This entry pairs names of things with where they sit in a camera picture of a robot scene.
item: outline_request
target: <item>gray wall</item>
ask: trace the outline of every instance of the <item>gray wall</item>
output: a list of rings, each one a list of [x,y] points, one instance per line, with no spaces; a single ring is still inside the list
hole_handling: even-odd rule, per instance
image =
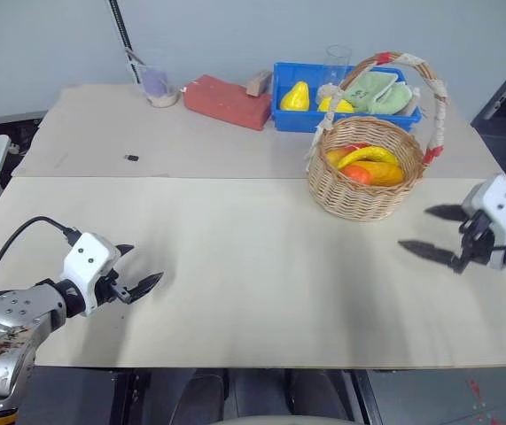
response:
[[[65,86],[129,81],[104,0],[0,0],[0,122],[49,109]]]
[[[402,50],[426,59],[472,120],[506,79],[506,0],[120,0],[120,5],[133,46],[175,55],[182,80],[211,73],[242,83],[279,60],[320,62],[333,43],[352,46],[352,62]]]
[[[431,63],[471,120],[506,79],[505,0],[120,5],[135,49],[164,50],[178,81],[211,73],[244,82],[278,60],[320,62],[332,43],[351,45],[352,62],[405,50]],[[0,120],[48,109],[68,85],[130,81],[106,0],[0,0]]]

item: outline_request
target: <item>beige tabletop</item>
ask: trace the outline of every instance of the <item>beige tabletop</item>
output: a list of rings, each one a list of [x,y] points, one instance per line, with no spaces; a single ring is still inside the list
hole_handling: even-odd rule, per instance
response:
[[[416,139],[432,132],[433,100],[424,96]],[[449,103],[446,148],[426,177],[487,178],[501,169]],[[64,89],[35,135],[16,176],[170,176],[303,178],[312,135],[238,127],[187,110],[154,108],[134,85]],[[137,162],[125,155],[137,155]]]
[[[44,365],[90,367],[472,367],[506,365],[506,271],[462,275],[404,251],[457,250],[457,224],[423,213],[461,202],[475,179],[424,179],[380,222],[324,212],[302,180],[18,178],[0,198],[0,247],[37,214],[136,248],[133,305],[75,317]],[[58,278],[69,248],[38,224],[0,266],[0,290]]]

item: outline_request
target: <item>plastic fruit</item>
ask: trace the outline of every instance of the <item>plastic fruit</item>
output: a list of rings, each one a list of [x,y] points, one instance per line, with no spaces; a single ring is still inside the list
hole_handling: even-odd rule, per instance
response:
[[[330,110],[331,97],[324,97],[320,105],[317,107],[319,112],[327,112]],[[345,99],[339,100],[338,109],[336,112],[347,112],[352,113],[355,112],[355,109],[352,104],[347,102]]]
[[[364,160],[386,162],[387,164],[398,166],[398,159],[389,150],[381,148],[380,146],[369,146],[368,148],[353,151],[343,157],[338,162],[338,168],[341,169],[344,166],[353,164],[355,161]]]
[[[370,184],[373,186],[394,186],[404,182],[402,168],[386,162],[355,161],[350,166],[364,168],[370,173]]]
[[[325,155],[327,156],[327,159],[330,161],[330,164],[338,167],[339,161],[345,157],[348,153],[351,153],[353,151],[356,151],[361,148],[366,148],[369,145],[367,143],[353,143],[349,144],[348,146],[344,146],[342,148],[334,149],[333,151],[326,152]]]
[[[309,109],[309,89],[305,81],[298,81],[280,101],[283,111],[307,111]]]
[[[369,171],[365,170],[362,166],[346,166],[341,170],[341,173],[363,184],[370,184],[372,176]]]

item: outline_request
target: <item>wooden block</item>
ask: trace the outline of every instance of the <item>wooden block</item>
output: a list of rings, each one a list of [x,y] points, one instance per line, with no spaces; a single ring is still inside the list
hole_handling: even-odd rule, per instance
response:
[[[272,73],[266,69],[256,73],[246,82],[246,94],[254,97],[260,96],[269,86],[270,78],[272,78]]]

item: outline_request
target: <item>glass cup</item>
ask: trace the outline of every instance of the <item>glass cup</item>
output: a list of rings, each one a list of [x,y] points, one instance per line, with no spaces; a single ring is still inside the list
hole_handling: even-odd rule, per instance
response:
[[[341,44],[333,44],[325,50],[325,62],[320,86],[333,84],[338,86],[347,74],[351,49]]]
[[[136,60],[130,60],[138,80],[140,88],[146,95],[148,102],[157,108],[165,108],[175,104],[180,96],[180,91],[173,83],[173,74],[168,56],[161,50],[149,49],[135,51]]]
[[[159,66],[140,65],[132,63],[138,73],[140,87],[152,106],[166,108],[175,104],[179,97],[179,90],[170,83],[166,72]]]

